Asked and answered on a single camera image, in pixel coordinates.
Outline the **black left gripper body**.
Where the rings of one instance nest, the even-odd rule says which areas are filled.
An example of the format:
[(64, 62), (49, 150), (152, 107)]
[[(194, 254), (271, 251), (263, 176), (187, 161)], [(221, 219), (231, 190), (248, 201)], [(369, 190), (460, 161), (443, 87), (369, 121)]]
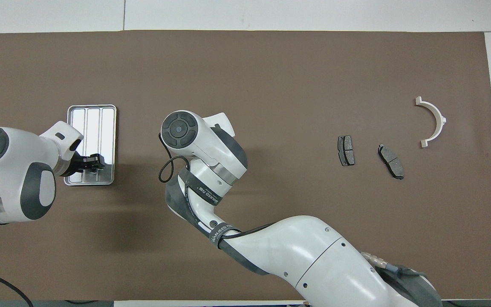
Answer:
[(69, 177), (74, 173), (83, 173), (84, 169), (86, 168), (85, 159), (88, 159), (88, 157), (82, 156), (75, 151), (66, 169), (66, 176)]

